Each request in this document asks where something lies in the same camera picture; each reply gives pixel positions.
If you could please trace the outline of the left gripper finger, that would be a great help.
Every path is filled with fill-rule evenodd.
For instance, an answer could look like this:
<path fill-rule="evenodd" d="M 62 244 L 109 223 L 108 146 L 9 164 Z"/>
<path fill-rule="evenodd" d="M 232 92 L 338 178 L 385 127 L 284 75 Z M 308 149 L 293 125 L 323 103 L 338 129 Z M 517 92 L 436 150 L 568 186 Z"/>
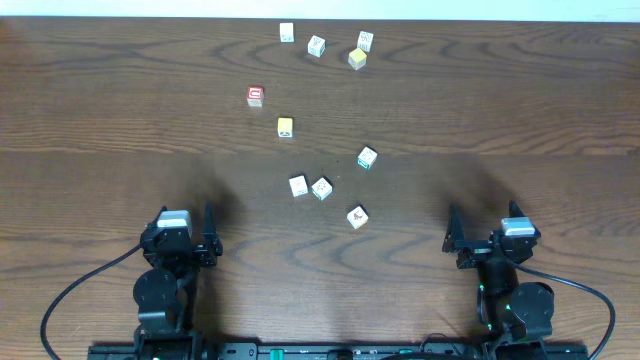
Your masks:
<path fill-rule="evenodd" d="M 166 206 L 162 206 L 162 208 L 160 209 L 160 211 L 158 212 L 158 214 L 156 215 L 156 217 L 154 218 L 154 220 L 152 221 L 152 223 L 157 223 L 158 220 L 160 219 L 161 215 L 167 211 L 167 207 Z"/>
<path fill-rule="evenodd" d="M 213 209 L 210 203 L 207 203 L 204 209 L 202 236 L 205 240 L 215 240 L 217 237 L 217 230 L 213 218 Z"/>

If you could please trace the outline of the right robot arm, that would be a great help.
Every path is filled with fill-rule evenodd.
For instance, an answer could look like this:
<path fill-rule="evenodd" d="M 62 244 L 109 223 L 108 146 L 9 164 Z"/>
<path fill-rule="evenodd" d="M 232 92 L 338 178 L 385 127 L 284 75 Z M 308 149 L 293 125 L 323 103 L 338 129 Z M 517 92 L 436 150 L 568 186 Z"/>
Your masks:
<path fill-rule="evenodd" d="M 456 207 L 450 208 L 442 251 L 457 255 L 459 269 L 479 276 L 477 313 L 489 328 L 483 352 L 495 359 L 500 347 L 540 342 L 552 333 L 554 292 L 541 282 L 521 283 L 516 267 L 533 256 L 540 231 L 515 201 L 509 216 L 485 240 L 469 240 Z"/>

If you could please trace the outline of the green edged white block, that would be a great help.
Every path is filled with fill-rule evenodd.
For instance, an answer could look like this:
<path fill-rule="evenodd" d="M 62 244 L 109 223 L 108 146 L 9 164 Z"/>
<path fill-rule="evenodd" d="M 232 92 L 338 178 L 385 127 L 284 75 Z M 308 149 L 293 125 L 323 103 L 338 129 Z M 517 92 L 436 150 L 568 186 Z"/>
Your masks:
<path fill-rule="evenodd" d="M 326 199 L 332 191 L 333 186 L 325 177 L 321 177 L 312 185 L 312 192 L 320 201 Z"/>

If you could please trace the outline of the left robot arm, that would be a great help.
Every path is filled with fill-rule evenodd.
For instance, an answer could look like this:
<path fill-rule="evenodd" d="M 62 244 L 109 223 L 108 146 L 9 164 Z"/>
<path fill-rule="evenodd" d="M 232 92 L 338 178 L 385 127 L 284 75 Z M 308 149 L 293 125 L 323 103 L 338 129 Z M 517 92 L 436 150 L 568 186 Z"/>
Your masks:
<path fill-rule="evenodd" d="M 141 233 L 139 244 L 151 269 L 138 278 L 133 290 L 139 307 L 140 357 L 201 359 L 206 352 L 194 330 L 193 315 L 199 272 L 214 267 L 223 254 L 211 205 L 204 210 L 202 242 L 194 245 L 192 235 L 190 213 L 167 208 Z"/>

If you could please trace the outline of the teal edged white block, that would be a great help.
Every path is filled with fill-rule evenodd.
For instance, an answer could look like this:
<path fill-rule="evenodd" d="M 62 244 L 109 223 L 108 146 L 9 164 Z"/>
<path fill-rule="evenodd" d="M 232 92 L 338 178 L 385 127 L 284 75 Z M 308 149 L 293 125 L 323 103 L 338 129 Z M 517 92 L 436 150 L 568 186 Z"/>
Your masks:
<path fill-rule="evenodd" d="M 377 157 L 378 153 L 375 150 L 365 146 L 357 157 L 357 163 L 365 169 L 370 169 Z"/>

